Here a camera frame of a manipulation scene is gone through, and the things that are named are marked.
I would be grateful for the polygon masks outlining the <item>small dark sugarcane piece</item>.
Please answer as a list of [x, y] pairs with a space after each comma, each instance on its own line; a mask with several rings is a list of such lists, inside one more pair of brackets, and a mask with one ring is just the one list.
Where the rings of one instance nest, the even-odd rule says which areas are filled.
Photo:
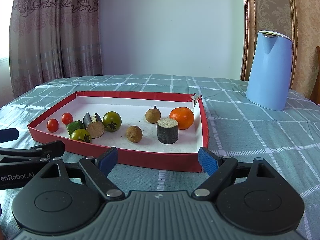
[[158, 120], [157, 139], [164, 144], [174, 144], [178, 141], [178, 122], [171, 118]]

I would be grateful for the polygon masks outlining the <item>red shallow cardboard box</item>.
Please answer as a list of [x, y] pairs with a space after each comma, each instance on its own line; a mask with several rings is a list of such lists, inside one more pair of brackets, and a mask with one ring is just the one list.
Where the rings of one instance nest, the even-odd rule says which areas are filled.
[[[157, 139], [157, 126], [146, 121], [145, 113], [156, 106], [166, 118], [177, 107], [188, 107], [194, 114], [193, 124], [179, 131], [178, 141], [163, 144]], [[86, 113], [103, 116], [109, 111], [117, 112], [122, 124], [116, 132], [105, 132], [91, 143], [70, 139], [67, 128], [59, 123], [59, 129], [51, 133], [47, 121], [61, 121], [63, 113], [71, 113], [74, 120], [82, 120]], [[130, 126], [138, 126], [143, 137], [132, 143], [126, 137]], [[29, 132], [37, 142], [48, 143], [61, 140], [68, 152], [98, 157], [112, 146], [118, 149], [120, 164], [182, 172], [201, 172], [198, 151], [207, 147], [208, 122], [200, 97], [192, 94], [129, 91], [80, 91], [75, 92], [50, 107], [28, 125]]]

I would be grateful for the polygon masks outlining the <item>gold frame moulding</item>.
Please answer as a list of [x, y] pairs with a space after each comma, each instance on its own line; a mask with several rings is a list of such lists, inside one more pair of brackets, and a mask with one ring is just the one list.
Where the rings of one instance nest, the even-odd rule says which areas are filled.
[[244, 0], [244, 51], [241, 80], [248, 81], [257, 41], [256, 0]]

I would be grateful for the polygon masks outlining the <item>green tomato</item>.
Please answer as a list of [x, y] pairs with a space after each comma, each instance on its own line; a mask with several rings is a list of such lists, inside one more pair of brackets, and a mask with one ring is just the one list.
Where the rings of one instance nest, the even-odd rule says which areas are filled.
[[91, 143], [92, 138], [90, 133], [86, 129], [77, 129], [70, 135], [70, 139], [81, 142]]
[[103, 117], [103, 124], [107, 131], [115, 132], [121, 127], [121, 117], [117, 112], [107, 112]]

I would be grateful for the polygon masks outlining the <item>green cucumber piece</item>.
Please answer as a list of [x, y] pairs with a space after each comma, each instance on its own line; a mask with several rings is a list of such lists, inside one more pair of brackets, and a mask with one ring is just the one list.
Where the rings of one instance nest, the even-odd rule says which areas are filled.
[[76, 120], [67, 124], [66, 128], [67, 128], [68, 134], [71, 135], [74, 131], [78, 129], [84, 129], [84, 124], [81, 120]]

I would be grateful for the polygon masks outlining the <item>green tomato in box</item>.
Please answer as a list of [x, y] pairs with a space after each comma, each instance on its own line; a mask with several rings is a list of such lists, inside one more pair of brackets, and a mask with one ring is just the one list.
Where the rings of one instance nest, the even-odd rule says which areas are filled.
[[107, 112], [103, 117], [103, 124], [107, 131], [115, 132], [121, 127], [121, 117], [117, 112]]

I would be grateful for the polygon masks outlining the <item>pink patterned curtain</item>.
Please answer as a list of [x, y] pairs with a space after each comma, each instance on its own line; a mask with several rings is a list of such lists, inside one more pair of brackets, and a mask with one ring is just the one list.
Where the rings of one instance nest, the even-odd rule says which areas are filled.
[[99, 0], [14, 0], [9, 66], [14, 97], [55, 79], [101, 75]]

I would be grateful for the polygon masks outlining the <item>large dark sugarcane piece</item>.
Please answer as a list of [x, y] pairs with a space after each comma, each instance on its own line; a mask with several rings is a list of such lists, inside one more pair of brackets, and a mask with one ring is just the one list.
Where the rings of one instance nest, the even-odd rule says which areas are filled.
[[99, 138], [104, 134], [105, 127], [98, 113], [95, 113], [94, 115], [86, 113], [82, 122], [92, 139]]

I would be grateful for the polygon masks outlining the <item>brown longan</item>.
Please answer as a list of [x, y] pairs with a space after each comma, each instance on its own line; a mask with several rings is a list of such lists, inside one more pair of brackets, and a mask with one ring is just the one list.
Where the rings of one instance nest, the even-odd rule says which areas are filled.
[[154, 106], [151, 109], [148, 109], [145, 113], [145, 119], [151, 124], [155, 124], [161, 118], [160, 110]]
[[138, 126], [130, 126], [126, 130], [126, 137], [132, 143], [138, 143], [143, 137], [143, 132]]

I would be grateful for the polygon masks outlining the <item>red cherry tomato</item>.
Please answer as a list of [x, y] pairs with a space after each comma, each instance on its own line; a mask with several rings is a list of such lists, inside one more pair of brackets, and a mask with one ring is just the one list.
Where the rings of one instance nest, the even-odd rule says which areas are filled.
[[63, 115], [61, 116], [61, 121], [63, 124], [68, 125], [73, 122], [73, 116], [71, 115], [71, 113], [63, 113]]
[[47, 121], [47, 129], [49, 132], [54, 133], [59, 129], [59, 122], [52, 118]]

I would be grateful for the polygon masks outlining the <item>orange tangerine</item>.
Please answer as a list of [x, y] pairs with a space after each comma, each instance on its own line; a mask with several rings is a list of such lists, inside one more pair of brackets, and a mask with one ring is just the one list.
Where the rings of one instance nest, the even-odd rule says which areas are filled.
[[194, 122], [194, 114], [188, 107], [177, 107], [173, 109], [169, 118], [174, 119], [178, 122], [178, 129], [188, 129]]

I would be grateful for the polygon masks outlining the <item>light blue kettle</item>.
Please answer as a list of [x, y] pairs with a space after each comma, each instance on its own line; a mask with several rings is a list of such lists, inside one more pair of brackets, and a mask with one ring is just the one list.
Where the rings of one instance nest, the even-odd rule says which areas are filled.
[[282, 111], [289, 93], [291, 69], [291, 38], [275, 31], [259, 31], [246, 98], [266, 109]]

